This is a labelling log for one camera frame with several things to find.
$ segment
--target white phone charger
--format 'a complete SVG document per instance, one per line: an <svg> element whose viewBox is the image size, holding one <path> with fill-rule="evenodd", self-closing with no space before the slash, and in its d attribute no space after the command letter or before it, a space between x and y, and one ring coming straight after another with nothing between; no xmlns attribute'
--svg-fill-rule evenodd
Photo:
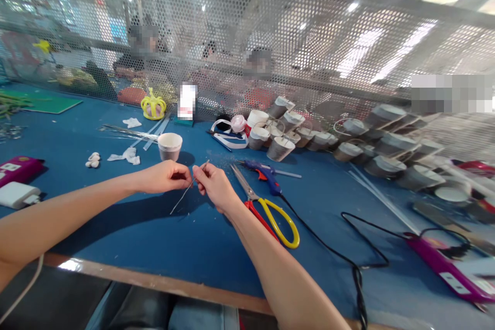
<svg viewBox="0 0 495 330"><path fill-rule="evenodd" d="M10 182L0 188L0 205L22 209L40 202L40 189L19 182Z"/></svg>

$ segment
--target scissors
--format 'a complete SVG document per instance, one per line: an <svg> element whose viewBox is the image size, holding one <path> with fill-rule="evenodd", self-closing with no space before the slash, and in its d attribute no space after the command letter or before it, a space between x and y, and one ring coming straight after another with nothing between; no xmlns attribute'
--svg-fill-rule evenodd
<svg viewBox="0 0 495 330"><path fill-rule="evenodd" d="M278 241L277 236L273 233L270 226L265 222L263 217L258 213L258 211L256 211L256 209L253 206L253 201L259 202L262 205L263 209L265 210L265 213L267 214L267 217L270 220L270 223L271 223L273 229L277 233L277 235L280 238L280 240L282 241L282 243L290 249L296 249L300 243L299 232L298 232L298 229L296 228L294 222L292 221L292 219L290 219L290 216L288 216L285 211L283 211L280 207L278 207L277 205L275 205L271 201L269 201L267 199L262 199L256 193L254 193L254 191L250 187L248 181L244 178L244 176L239 171L237 166L235 166L234 164L230 164L230 166L232 167L232 170L234 171L234 174L236 175L237 180L239 181L239 183L243 187L244 191L246 192L247 201L244 203L244 205L256 216L256 218L261 222L261 224ZM273 215L272 215L270 209L268 208L268 206L271 206L276 211L278 211L282 215L282 217L284 217L284 219L289 223L290 228L292 229L292 234L294 235L294 241L289 242L285 238L285 236L282 234L282 231L280 231L280 228L278 228L277 222L273 218Z"/></svg>

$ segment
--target power cord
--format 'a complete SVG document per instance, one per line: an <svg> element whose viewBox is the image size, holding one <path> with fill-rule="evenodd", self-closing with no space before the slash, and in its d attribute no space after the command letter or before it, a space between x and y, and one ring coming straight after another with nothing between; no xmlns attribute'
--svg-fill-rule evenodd
<svg viewBox="0 0 495 330"><path fill-rule="evenodd" d="M287 199L285 198L284 195L280 195L280 197L282 198L282 200L284 200L284 202L287 204L287 206L292 210L292 212L295 214L295 216L299 219L299 221L307 228L307 230L309 232L311 232L311 234L323 245L325 246L329 251L331 251L332 253L334 253L335 255L337 255L338 257L340 257L341 259L345 260L346 262L348 262L351 267L352 267L352 277L353 277L353 280L354 280L354 285L356 287L356 292L357 292L357 297L356 297L356 306L357 306L357 310L358 310L358 313L359 313L359 321L361 323L361 330L366 330L368 328L368 314L367 314L367 311L366 311L366 305L365 305L365 298L364 298L364 295L363 295L363 292L362 292L362 273L361 273L361 270L362 269L369 269L369 268L384 268L384 267L388 267L390 265L390 261L388 260L388 258L385 256L385 254L383 254L365 235L362 234L362 232L348 219L348 217L351 217L351 218L354 218L354 219L357 219L358 221L362 222L362 223L366 223L374 228L377 228L385 233L388 233L390 235L393 235L395 237L398 237L400 239L403 239L403 240L408 240L409 238L407 238L406 236L403 236L403 235L399 235L395 232L392 232L388 229L385 229L383 227L380 227L376 224L373 224L371 222L368 222L367 220L363 219L363 218L360 218L358 216L355 216L353 214L350 214L348 212L342 212L340 213L340 215L342 216L342 218L347 222L348 225L351 226L351 228L353 230L355 230L365 241L366 243L378 254L380 255L380 257L382 258L382 260L384 261L383 263L372 263L372 264L368 264L368 265L362 265L362 266L358 266L353 260L351 260L350 258L346 257L345 255L339 253L338 251L334 250L333 248L331 248L330 246L328 246L312 229L311 227L308 226L308 224L299 216L299 214L294 210L294 208L292 207L292 205L290 205L290 203L287 201ZM456 258L460 258L462 256L464 256L468 250L471 249L471 242L469 241L469 239L456 232L456 231L452 231L450 229L444 229L444 228L427 228L427 229L424 229L423 231L421 231L420 235L418 238L421 238L423 237L423 235L427 232L430 232L430 231L433 231L433 230L441 230L441 231L444 231L444 232L448 232L448 233L452 233L454 235L457 235L459 237L461 237L463 240L464 240L464 243L461 245L461 246L452 246L450 248L447 248L447 249L438 249L440 252L442 252L447 258L449 257L456 257Z"/></svg>
<svg viewBox="0 0 495 330"><path fill-rule="evenodd" d="M22 291L21 295L19 295L19 297L15 300L14 303L12 303L12 305L10 306L10 308L7 310L7 312L5 312L5 314L2 316L2 318L0 319L0 325L3 324L3 322L5 321L5 319L17 307L17 304L19 304L19 302L22 300L22 298L27 294L27 292L35 284L36 280L38 279L38 277L39 277L39 275L41 273L41 268L43 267L43 259L44 259L44 257L45 257L45 255L42 254L38 258L38 266L36 267L36 272L35 272L34 276L32 277L32 279L29 282L29 284L27 284L26 288Z"/></svg>

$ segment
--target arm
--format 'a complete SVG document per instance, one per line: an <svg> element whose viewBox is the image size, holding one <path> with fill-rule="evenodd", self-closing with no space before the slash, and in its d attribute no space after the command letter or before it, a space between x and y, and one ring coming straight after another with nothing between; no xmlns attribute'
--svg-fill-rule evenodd
<svg viewBox="0 0 495 330"><path fill-rule="evenodd" d="M207 193L236 229L280 328L349 329L318 284L243 205L224 171L212 164L193 171L201 194Z"/></svg>
<svg viewBox="0 0 495 330"><path fill-rule="evenodd" d="M0 219L0 291L29 262L92 217L137 192L186 188L189 169L171 160L16 211Z"/></svg>

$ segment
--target white ribbon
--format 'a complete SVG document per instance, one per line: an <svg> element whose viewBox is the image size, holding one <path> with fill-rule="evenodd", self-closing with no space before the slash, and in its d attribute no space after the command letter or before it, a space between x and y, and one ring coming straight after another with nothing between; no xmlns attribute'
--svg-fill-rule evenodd
<svg viewBox="0 0 495 330"><path fill-rule="evenodd" d="M232 126L232 124L230 123L230 121L220 119L220 120L216 120L213 123L213 126L211 127L211 130L215 130L215 127L219 123L225 123L225 124L228 124L229 126ZM226 131L224 131L224 133L230 133L231 130L232 129L226 130ZM213 134L213 136L217 140L219 140L220 142L222 142L227 147L229 147L230 149L233 149L233 150L241 150L241 149L246 148L248 146L248 137L246 136L246 133L244 133L244 132L242 132L242 138L230 137L230 136L226 136L226 135L218 134L218 133ZM235 144L235 143L226 141L224 138L233 139L233 140L242 140L242 141L244 141L244 143Z"/></svg>

